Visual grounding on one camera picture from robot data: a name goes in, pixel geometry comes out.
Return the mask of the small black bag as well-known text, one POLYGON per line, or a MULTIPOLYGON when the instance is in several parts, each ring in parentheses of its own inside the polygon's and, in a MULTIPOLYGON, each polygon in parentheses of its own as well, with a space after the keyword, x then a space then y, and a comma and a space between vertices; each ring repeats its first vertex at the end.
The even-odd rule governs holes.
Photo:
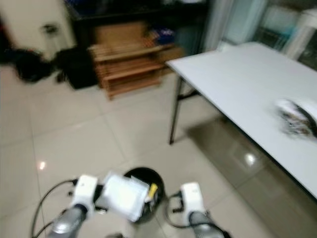
POLYGON ((18 77, 25 83, 34 84, 49 77, 53 66, 41 52, 32 49, 10 49, 6 52, 7 61, 14 66, 18 77))

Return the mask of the blue box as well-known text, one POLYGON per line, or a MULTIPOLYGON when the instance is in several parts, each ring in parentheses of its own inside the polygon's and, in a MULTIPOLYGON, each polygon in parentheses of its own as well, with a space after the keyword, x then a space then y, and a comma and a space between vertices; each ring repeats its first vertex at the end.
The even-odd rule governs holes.
POLYGON ((176 32, 167 27, 154 26, 149 30, 149 36, 157 45, 169 45, 176 42, 176 32))

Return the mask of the white folding table black legs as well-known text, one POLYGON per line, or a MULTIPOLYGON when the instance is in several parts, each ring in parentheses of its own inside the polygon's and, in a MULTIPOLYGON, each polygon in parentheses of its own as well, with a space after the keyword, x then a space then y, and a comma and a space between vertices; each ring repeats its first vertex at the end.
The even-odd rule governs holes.
POLYGON ((317 71, 260 43, 168 61, 187 82, 271 157, 317 203, 317 141, 285 133, 274 102, 317 102, 317 71))

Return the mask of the large black bag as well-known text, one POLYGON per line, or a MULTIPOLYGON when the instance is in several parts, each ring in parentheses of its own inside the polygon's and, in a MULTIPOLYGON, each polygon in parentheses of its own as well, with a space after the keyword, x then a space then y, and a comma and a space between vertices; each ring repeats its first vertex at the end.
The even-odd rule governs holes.
POLYGON ((93 60, 86 48, 76 46, 57 52, 53 63, 73 89, 84 89, 98 84, 93 60))

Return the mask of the wooden slatted shoe rack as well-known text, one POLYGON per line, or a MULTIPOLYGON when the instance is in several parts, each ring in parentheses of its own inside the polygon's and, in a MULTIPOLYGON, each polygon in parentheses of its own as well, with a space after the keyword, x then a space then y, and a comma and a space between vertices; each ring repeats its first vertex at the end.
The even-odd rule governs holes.
POLYGON ((88 52, 92 56, 98 86, 112 101, 118 95, 161 85, 165 63, 159 53, 170 47, 143 43, 113 49, 108 45, 92 45, 88 52))

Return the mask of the printed brown cardboard box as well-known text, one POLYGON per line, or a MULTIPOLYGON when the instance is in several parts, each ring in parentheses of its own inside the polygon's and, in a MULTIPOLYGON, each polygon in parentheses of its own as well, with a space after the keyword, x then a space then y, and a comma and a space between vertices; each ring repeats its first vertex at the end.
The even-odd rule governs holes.
POLYGON ((165 65, 170 60, 180 59, 185 56, 186 52, 184 48, 181 46, 170 46, 161 50, 157 55, 157 59, 160 63, 165 65))

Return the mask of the black metal shelf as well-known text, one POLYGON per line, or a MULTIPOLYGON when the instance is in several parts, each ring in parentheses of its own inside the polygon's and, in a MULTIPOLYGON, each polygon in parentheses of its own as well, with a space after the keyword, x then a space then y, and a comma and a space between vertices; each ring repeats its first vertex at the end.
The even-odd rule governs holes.
POLYGON ((206 0, 63 0, 63 4, 71 22, 86 26, 200 16, 210 7, 206 0))

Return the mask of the plain brown cardboard box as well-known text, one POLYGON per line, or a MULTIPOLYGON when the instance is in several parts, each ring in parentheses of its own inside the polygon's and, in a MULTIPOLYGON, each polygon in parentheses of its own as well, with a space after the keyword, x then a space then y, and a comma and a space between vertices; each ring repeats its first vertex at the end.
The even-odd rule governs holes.
POLYGON ((95 29, 95 45, 107 45, 114 48, 144 46, 147 25, 145 22, 127 22, 99 26, 95 29))

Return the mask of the black round rubbish bin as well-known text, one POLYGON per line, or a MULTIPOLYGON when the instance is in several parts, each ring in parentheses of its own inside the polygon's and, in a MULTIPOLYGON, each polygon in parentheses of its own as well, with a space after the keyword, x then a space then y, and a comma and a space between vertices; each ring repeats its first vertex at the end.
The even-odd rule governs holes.
POLYGON ((150 187, 156 187, 156 190, 150 193, 149 201, 145 202, 140 218, 133 222, 135 225, 145 224, 156 215, 160 204, 167 197, 164 181, 155 170, 144 166, 125 172, 124 177, 138 179, 149 184, 150 187))

